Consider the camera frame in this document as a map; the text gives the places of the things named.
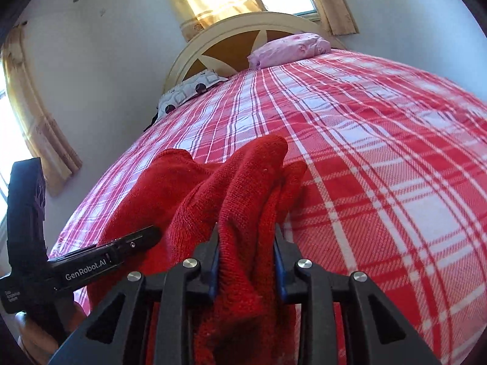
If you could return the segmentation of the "red knitted sweater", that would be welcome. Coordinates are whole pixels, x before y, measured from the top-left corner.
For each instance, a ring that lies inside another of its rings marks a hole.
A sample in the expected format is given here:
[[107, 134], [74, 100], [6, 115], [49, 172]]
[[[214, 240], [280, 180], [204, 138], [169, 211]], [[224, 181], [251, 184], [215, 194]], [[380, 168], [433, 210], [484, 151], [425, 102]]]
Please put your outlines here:
[[283, 137], [254, 139], [226, 162], [200, 164], [168, 149], [124, 197], [101, 242], [156, 226], [161, 241], [87, 288], [92, 306], [130, 271], [151, 275], [188, 258], [211, 233], [219, 234], [215, 302], [193, 320], [198, 364], [291, 364], [296, 311], [276, 291], [273, 242], [301, 191], [306, 166], [285, 163]]

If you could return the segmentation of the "red white plaid bedspread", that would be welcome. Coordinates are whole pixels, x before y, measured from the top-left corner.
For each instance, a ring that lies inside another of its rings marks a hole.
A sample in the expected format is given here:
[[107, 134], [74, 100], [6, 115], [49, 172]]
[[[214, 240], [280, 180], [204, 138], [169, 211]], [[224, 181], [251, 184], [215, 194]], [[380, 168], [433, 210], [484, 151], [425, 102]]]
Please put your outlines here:
[[189, 101], [109, 168], [51, 254], [102, 243], [160, 152], [223, 163], [269, 134], [287, 142], [285, 163], [306, 166], [285, 234], [329, 271], [367, 273], [442, 363], [461, 363], [486, 327], [486, 106], [383, 58], [335, 50]]

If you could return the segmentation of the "white patterned pillow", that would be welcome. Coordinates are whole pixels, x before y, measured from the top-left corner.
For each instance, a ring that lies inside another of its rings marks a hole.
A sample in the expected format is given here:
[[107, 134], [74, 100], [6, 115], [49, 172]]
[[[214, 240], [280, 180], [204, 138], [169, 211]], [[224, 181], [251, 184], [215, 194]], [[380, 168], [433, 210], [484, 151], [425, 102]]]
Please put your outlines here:
[[159, 98], [157, 121], [171, 114], [188, 101], [226, 81], [226, 78], [208, 69], [182, 81]]

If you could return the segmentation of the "cream wooden headboard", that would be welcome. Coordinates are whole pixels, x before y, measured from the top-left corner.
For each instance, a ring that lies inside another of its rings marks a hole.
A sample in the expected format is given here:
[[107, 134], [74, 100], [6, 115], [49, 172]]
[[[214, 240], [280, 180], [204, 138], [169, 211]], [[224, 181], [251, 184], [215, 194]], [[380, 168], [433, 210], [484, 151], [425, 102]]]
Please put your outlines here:
[[271, 40], [298, 33], [323, 36], [335, 49], [344, 44], [324, 26], [279, 12], [252, 12], [217, 22], [190, 40], [168, 72], [163, 91], [204, 69], [231, 77], [248, 68], [248, 56]]

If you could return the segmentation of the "pink pillow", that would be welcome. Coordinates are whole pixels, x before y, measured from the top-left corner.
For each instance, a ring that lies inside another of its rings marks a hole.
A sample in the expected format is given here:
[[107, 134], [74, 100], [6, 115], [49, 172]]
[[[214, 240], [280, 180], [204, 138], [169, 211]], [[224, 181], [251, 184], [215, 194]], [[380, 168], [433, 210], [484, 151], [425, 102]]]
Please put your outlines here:
[[250, 69], [258, 70], [293, 63], [331, 52], [331, 44], [314, 33], [301, 33], [272, 40], [248, 56]]

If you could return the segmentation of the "orange curtain right of window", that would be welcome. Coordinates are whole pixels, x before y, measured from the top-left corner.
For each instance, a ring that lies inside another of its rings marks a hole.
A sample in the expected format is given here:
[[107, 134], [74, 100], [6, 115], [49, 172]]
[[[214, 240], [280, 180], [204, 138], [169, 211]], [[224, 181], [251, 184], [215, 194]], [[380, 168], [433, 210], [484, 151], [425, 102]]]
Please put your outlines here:
[[332, 36], [359, 33], [346, 0], [314, 0], [320, 21]]

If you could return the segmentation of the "orange curtain on left wall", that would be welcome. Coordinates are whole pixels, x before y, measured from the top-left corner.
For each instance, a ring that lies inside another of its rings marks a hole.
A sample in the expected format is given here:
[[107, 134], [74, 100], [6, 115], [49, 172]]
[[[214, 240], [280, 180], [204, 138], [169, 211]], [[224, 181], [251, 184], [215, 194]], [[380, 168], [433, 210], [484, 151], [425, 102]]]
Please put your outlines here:
[[27, 149], [41, 160], [48, 193], [60, 195], [82, 161], [44, 106], [30, 75], [21, 26], [13, 27], [1, 47], [7, 96]]

